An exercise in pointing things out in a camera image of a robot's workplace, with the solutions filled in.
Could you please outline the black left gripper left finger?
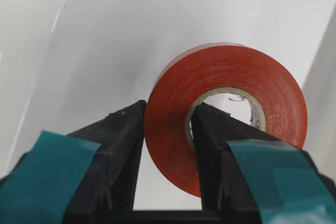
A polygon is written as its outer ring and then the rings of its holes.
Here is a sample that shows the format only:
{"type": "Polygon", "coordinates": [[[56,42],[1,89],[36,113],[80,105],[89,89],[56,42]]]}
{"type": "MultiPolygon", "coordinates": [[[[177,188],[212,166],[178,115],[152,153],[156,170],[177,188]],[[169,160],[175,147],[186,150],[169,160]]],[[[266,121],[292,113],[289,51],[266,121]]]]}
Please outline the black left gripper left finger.
{"type": "Polygon", "coordinates": [[[1,223],[102,223],[133,208],[143,100],[67,135],[42,131],[1,179],[1,223]]]}

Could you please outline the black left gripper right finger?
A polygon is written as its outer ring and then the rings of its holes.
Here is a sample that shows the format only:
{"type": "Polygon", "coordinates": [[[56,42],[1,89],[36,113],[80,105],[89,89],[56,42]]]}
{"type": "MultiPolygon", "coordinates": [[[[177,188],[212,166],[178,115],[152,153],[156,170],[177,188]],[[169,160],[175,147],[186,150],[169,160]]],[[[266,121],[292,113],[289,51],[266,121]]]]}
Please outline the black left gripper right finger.
{"type": "Polygon", "coordinates": [[[335,182],[308,152],[206,103],[191,125],[204,210],[226,223],[335,223],[335,182]]]}

